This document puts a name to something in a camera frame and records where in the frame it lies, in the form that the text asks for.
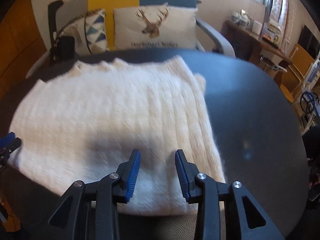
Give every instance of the black clamp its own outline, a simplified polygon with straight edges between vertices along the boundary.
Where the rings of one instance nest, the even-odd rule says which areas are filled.
[[[175,165],[183,197],[198,203],[194,239],[220,239],[219,201],[225,204],[226,239],[284,240],[276,225],[245,186],[216,182],[197,166],[188,163],[182,150],[175,153]]]
[[[133,150],[129,161],[100,181],[75,181],[30,239],[88,239],[89,211],[96,201],[95,239],[119,240],[117,203],[128,203],[133,196],[140,160],[140,152]]]
[[[10,154],[20,146],[21,140],[13,132],[0,139],[0,171],[7,165]]]

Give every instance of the curtain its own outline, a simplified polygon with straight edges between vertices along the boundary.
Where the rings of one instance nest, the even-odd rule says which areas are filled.
[[[284,50],[287,41],[290,41],[293,22],[296,16],[297,0],[273,0],[270,19],[282,26],[283,37],[279,47]]]

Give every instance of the metal screw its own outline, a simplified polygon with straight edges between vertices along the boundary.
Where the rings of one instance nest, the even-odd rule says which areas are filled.
[[[119,178],[119,174],[118,173],[111,173],[110,175],[109,175],[109,177],[111,178],[111,179],[117,179],[117,178]]]
[[[83,184],[83,182],[82,182],[81,180],[77,180],[77,181],[75,181],[75,182],[73,183],[73,186],[74,186],[74,187],[81,187],[82,184]]]
[[[236,187],[236,188],[241,188],[241,187],[242,187],[242,183],[239,182],[239,181],[233,182],[232,185],[233,185],[234,187]]]
[[[197,177],[198,177],[198,179],[205,179],[207,177],[207,175],[205,175],[204,173],[198,173]]]

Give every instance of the blue triangle pattern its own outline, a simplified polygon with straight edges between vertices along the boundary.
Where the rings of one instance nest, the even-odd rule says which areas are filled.
[[[98,41],[102,41],[102,40],[105,40],[106,39],[106,36],[103,34],[103,33],[100,33],[99,37],[97,38],[96,42]]]
[[[97,30],[95,28],[93,28],[92,26],[90,26],[89,30],[87,31],[87,35],[92,34],[92,33],[96,33]]]
[[[102,17],[102,15],[99,15],[98,18],[94,21],[94,23],[103,23],[104,22],[104,18]]]

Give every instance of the folded white cloth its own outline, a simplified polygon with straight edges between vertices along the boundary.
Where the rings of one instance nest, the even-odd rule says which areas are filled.
[[[174,153],[183,149],[201,172],[224,182],[201,89],[181,57],[163,63],[75,63],[20,103],[10,131],[22,139],[10,165],[62,195],[75,181],[100,180],[133,149],[141,166],[133,198],[119,211],[135,215],[194,212],[182,197]]]

